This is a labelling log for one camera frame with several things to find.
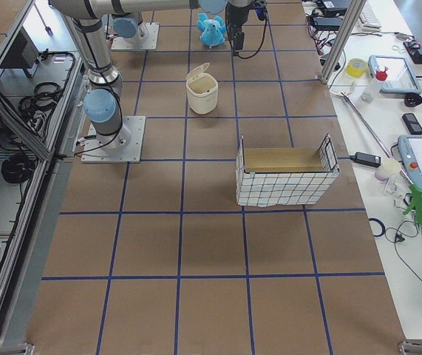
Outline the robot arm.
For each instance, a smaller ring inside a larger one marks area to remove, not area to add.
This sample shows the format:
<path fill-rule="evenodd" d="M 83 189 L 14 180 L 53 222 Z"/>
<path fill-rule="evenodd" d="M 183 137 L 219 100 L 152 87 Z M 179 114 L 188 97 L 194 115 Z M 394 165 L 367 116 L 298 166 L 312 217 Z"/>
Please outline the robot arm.
<path fill-rule="evenodd" d="M 97 87 L 121 82 L 120 73 L 112 64 L 106 40 L 102 33 L 102 18 L 111 15 L 124 21 L 114 31 L 123 38 L 137 35 L 144 11 L 201 9 L 196 26 L 201 32 L 200 40 L 207 47 L 229 43 L 234 56 L 243 48 L 245 34 L 242 27 L 254 11 L 259 20 L 268 23 L 265 1 L 52 1 L 52 6 L 73 23 L 73 32 L 79 37 L 79 48 L 89 65 L 88 79 Z"/>

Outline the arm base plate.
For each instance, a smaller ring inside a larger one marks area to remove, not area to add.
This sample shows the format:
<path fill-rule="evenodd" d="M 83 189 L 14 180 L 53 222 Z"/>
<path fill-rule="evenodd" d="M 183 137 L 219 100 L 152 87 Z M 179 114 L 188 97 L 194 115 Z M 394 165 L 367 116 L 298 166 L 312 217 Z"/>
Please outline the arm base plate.
<path fill-rule="evenodd" d="M 115 32 L 112 51 L 144 51 L 157 47 L 160 28 L 157 22 L 136 24 L 131 18 L 117 18 L 112 28 Z"/>
<path fill-rule="evenodd" d="M 139 163 L 143 136 L 146 127 L 145 116 L 124 116 L 123 127 L 118 136 L 109 145 L 108 140 L 99 135 L 84 144 L 83 163 Z"/>

